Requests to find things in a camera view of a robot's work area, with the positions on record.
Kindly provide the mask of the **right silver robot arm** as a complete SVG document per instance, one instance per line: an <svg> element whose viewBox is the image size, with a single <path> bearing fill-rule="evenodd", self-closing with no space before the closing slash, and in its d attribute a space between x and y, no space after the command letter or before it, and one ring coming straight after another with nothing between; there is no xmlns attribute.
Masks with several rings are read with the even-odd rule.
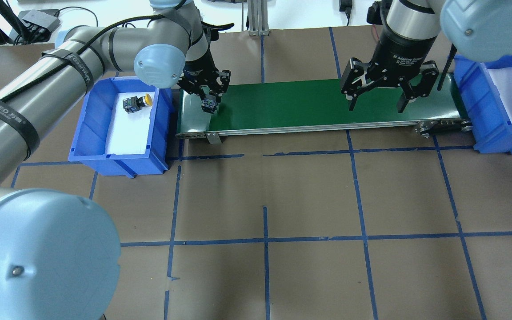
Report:
<svg viewBox="0 0 512 320"><path fill-rule="evenodd" d="M382 30L370 61L352 57L340 79L350 111L372 89L400 88L402 113L442 89L457 53L479 62L512 55L512 0L376 0L367 21Z"/></svg>

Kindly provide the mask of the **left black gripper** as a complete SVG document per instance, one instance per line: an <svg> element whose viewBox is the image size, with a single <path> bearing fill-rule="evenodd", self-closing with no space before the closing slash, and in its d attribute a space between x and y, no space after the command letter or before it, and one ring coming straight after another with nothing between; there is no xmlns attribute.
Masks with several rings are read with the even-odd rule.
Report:
<svg viewBox="0 0 512 320"><path fill-rule="evenodd" d="M187 51L183 75L177 85L189 94L199 95L201 107L211 105L203 86L212 93L214 109L221 103L222 95L230 85L230 70L220 71L216 67L207 38L199 38Z"/></svg>

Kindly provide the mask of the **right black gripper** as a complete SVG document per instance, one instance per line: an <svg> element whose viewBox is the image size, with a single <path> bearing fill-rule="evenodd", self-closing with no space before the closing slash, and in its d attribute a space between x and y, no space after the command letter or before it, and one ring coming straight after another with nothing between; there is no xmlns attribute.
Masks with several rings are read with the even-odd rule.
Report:
<svg viewBox="0 0 512 320"><path fill-rule="evenodd" d="M425 61L435 40L407 39L383 31L370 61L351 57L343 71L340 91L348 100L348 110L354 111L358 97L376 87L401 87L398 113L412 100L428 97L439 75L435 61Z"/></svg>

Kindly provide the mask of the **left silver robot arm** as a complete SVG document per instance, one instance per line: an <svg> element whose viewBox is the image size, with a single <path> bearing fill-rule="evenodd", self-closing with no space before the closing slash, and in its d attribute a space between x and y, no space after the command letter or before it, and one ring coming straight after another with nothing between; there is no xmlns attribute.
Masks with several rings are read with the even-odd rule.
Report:
<svg viewBox="0 0 512 320"><path fill-rule="evenodd" d="M0 47L0 85L33 63L51 45ZM162 176L102 176L82 164L67 162L83 104L76 103L41 142L23 167L14 166L1 187L47 187L93 198L104 205L123 242L167 242L170 239L175 197L179 194L177 163ZM167 277L169 246L122 247L120 281L108 320L164 320L167 318L171 278Z"/></svg>

